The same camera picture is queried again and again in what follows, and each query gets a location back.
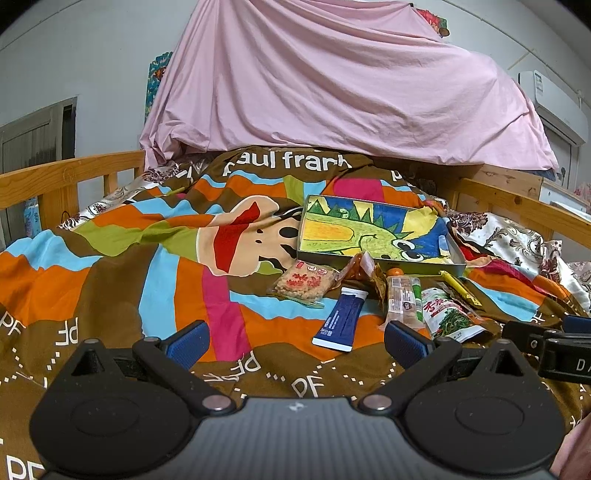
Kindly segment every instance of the pink sheet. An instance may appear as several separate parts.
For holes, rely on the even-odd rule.
[[[245,145],[558,167],[515,82],[401,1],[199,0],[140,143],[147,167]]]

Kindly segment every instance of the white air conditioner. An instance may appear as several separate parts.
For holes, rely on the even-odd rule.
[[[534,104],[542,123],[571,145],[589,140],[589,123],[579,106],[540,72],[521,72],[519,85]]]

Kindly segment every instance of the toothpaste tube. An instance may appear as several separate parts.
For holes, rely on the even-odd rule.
[[[319,332],[314,335],[314,345],[350,352],[353,349],[355,328],[361,307],[368,293],[355,288],[343,287],[340,297]]]

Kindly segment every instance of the vegetable snack bag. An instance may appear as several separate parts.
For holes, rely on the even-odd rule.
[[[462,308],[439,288],[423,291],[423,319],[433,339],[448,336],[464,342],[485,331],[480,325],[475,325]]]

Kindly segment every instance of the metal bolt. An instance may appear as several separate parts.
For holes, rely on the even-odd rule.
[[[392,405],[392,400],[386,395],[368,395],[363,399],[363,405],[369,410],[382,411]]]
[[[203,406],[211,411],[221,411],[229,408],[232,400],[225,395],[209,395],[203,399]]]

